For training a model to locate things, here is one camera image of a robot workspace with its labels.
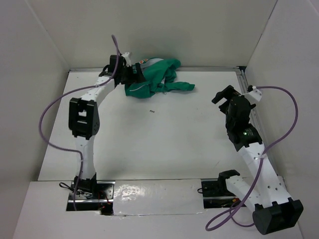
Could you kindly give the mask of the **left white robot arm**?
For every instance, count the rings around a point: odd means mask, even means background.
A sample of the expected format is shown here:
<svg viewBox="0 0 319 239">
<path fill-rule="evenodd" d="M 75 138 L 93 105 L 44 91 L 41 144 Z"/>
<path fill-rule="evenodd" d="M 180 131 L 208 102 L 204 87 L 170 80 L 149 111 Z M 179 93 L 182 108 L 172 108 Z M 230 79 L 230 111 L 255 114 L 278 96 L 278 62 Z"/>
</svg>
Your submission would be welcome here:
<svg viewBox="0 0 319 239">
<path fill-rule="evenodd" d="M 131 85 L 145 81 L 139 63 L 133 64 L 131 52 L 111 55 L 110 62 L 98 76 L 94 87 L 79 98 L 69 102 L 68 127 L 75 139 L 78 166 L 74 185 L 88 199 L 98 194 L 94 167 L 94 138 L 100 128 L 98 107 L 119 84 Z"/>
</svg>

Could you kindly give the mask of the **green zip jacket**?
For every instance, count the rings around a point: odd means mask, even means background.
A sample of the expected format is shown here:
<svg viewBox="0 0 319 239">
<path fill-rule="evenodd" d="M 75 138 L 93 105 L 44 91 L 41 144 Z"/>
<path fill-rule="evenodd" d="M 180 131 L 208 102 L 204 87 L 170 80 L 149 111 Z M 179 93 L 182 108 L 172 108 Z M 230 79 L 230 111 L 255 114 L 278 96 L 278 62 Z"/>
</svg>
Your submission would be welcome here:
<svg viewBox="0 0 319 239">
<path fill-rule="evenodd" d="M 127 97 L 147 99 L 156 93 L 185 92 L 195 88 L 194 84 L 176 81 L 176 70 L 181 66 L 181 62 L 176 58 L 149 58 L 140 60 L 139 63 L 146 81 L 126 85 Z"/>
</svg>

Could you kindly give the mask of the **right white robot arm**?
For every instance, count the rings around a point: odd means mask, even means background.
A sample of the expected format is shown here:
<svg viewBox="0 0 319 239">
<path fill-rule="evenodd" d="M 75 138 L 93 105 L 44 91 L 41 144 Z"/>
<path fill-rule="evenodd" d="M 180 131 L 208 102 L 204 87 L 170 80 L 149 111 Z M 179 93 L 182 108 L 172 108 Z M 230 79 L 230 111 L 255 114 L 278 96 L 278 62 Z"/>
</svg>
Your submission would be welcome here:
<svg viewBox="0 0 319 239">
<path fill-rule="evenodd" d="M 213 231 L 233 219 L 242 206 L 251 211 L 252 225 L 262 235 L 294 227 L 304 210 L 301 201 L 294 200 L 285 189 L 267 156 L 268 150 L 289 134 L 285 133 L 269 146 L 265 146 L 257 129 L 250 123 L 251 110 L 262 98 L 261 90 L 262 87 L 249 86 L 248 92 L 241 94 L 229 85 L 212 99 L 214 104 L 222 99 L 226 100 L 219 109 L 226 116 L 228 138 L 255 178 L 253 183 L 248 185 L 236 170 L 219 174 L 219 193 L 232 193 L 240 203 L 230 207 L 227 210 L 229 215 L 219 224 L 207 224 L 207 231 Z"/>
</svg>

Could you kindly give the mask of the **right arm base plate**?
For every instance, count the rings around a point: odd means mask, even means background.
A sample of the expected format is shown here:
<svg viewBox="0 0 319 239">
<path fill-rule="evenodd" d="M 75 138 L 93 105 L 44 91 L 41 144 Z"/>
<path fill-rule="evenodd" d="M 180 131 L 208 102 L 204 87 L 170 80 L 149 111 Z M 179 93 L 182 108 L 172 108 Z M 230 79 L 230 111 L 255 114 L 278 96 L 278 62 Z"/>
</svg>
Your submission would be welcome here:
<svg viewBox="0 0 319 239">
<path fill-rule="evenodd" d="M 202 195 L 205 209 L 230 208 L 240 203 L 239 198 L 233 193 L 219 187 L 217 179 L 201 180 L 201 187 L 197 192 Z"/>
</svg>

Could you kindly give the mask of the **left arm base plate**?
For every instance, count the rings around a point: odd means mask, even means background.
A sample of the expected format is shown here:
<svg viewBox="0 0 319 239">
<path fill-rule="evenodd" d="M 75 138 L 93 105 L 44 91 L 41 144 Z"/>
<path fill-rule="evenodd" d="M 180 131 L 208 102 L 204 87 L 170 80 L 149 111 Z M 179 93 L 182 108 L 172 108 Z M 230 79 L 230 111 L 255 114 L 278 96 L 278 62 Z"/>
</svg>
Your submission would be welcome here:
<svg viewBox="0 0 319 239">
<path fill-rule="evenodd" d="M 94 193 L 78 190 L 75 199 L 73 198 L 73 192 L 70 190 L 73 183 L 70 186 L 65 183 L 59 185 L 69 192 L 66 211 L 75 211 L 75 205 L 77 211 L 97 211 L 106 216 L 113 214 L 115 181 L 97 181 Z"/>
</svg>

